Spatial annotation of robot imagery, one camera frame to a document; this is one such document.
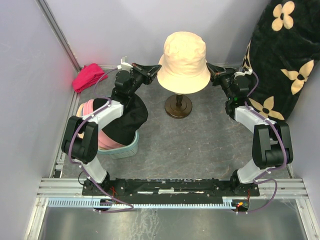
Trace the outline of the cream bucket hat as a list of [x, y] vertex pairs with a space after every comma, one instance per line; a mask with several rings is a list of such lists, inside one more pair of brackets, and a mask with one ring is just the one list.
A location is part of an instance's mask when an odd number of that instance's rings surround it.
[[157, 73], [159, 84], [168, 91], [183, 94], [204, 89], [211, 78], [206, 52], [206, 43], [195, 33], [178, 31], [169, 35], [158, 62], [162, 65]]

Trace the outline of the light blue plastic basket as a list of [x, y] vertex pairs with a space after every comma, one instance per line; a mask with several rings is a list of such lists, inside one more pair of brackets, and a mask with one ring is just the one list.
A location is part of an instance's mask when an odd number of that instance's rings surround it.
[[114, 160], [132, 157], [138, 152], [139, 139], [140, 139], [140, 135], [137, 130], [135, 132], [135, 135], [131, 144], [124, 147], [108, 149], [108, 150], [98, 149], [97, 153], [99, 155], [108, 156], [109, 158]]

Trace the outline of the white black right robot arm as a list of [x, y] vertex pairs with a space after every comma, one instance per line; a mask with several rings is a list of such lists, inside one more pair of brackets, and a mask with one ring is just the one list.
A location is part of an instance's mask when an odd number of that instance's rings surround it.
[[213, 86], [221, 86], [227, 97], [226, 114], [245, 126], [252, 134], [251, 160], [235, 170], [225, 184], [236, 196], [261, 183], [261, 178], [275, 170], [283, 169], [293, 161], [293, 149], [289, 125], [276, 122], [249, 102], [249, 96], [257, 88], [259, 78], [248, 68], [223, 68], [206, 64]]

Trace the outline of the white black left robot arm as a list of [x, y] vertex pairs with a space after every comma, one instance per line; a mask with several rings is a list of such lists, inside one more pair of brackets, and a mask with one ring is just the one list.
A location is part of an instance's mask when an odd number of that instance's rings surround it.
[[73, 115], [68, 119], [61, 150], [71, 164], [83, 170], [99, 195], [107, 195], [111, 189], [110, 175], [97, 157], [99, 131], [128, 112], [136, 90], [142, 84], [151, 84], [160, 68], [159, 64], [129, 65], [128, 70], [122, 69], [116, 74], [111, 97], [106, 97], [101, 107], [84, 117]]

